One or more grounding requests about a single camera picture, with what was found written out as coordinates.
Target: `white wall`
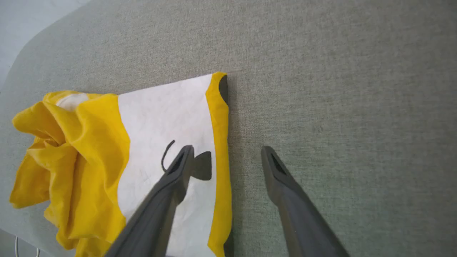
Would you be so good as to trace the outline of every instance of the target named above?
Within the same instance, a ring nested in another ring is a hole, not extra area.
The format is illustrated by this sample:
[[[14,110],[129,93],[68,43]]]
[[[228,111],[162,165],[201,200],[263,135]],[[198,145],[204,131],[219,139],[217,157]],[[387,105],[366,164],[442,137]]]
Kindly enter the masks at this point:
[[[24,45],[90,0],[0,0],[0,91]]]

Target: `yellow cloth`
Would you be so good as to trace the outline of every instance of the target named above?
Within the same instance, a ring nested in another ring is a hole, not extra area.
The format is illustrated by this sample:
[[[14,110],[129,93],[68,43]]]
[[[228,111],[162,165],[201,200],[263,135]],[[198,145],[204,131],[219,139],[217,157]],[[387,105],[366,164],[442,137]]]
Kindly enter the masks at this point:
[[[57,241],[76,248],[77,257],[101,256],[125,226],[117,184],[129,156],[130,140],[121,122],[117,96],[89,94],[67,111],[57,102],[77,94],[47,94],[18,113],[13,125],[35,136],[16,175],[10,196],[15,208],[50,200],[47,220]]]

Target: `gray fabric surface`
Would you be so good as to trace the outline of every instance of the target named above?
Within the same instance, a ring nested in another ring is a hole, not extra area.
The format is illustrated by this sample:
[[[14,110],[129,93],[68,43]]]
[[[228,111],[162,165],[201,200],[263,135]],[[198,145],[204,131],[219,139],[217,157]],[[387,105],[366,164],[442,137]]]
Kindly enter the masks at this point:
[[[228,72],[236,256],[287,254],[271,145],[354,257],[457,255],[455,1],[94,0],[30,41],[0,95],[0,228],[62,256],[45,205],[7,203],[49,91]]]

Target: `yellow fabric border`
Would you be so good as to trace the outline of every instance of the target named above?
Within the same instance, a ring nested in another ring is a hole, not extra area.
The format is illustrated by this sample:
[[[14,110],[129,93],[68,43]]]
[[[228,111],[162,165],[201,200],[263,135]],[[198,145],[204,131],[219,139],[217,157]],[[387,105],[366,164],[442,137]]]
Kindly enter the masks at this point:
[[[216,151],[216,202],[208,247],[217,257],[224,257],[223,245],[232,228],[232,189],[230,186],[229,107],[219,92],[219,83],[227,73],[217,72],[211,78],[206,91],[211,123],[213,125],[214,148]]]

